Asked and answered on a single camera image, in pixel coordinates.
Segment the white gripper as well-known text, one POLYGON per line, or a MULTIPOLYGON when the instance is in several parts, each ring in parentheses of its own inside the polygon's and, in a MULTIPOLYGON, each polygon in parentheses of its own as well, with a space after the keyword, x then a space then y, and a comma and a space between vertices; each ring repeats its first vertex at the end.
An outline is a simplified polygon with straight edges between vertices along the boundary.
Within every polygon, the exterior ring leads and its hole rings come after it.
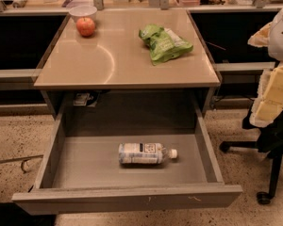
MULTIPOLYGON (((250 37, 248 45, 267 47, 270 57, 283 61, 283 8, 275 15, 272 23, 267 23, 250 37)), ((258 84, 249 122, 256 127, 266 127, 274 122, 283 111, 283 63, 273 70, 264 70, 258 84)))

